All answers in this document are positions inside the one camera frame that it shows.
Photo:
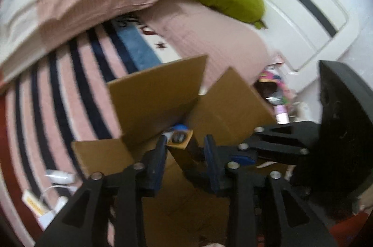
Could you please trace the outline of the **person forearm red sleeve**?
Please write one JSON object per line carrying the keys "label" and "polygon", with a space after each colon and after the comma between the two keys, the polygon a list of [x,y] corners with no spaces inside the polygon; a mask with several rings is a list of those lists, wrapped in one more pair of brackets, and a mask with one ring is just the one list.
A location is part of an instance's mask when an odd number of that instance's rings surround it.
{"label": "person forearm red sleeve", "polygon": [[357,239],[359,232],[368,225],[369,217],[372,216],[372,186],[370,186],[359,198],[360,211],[357,215],[332,226],[329,232],[334,237],[338,246],[350,246]]}

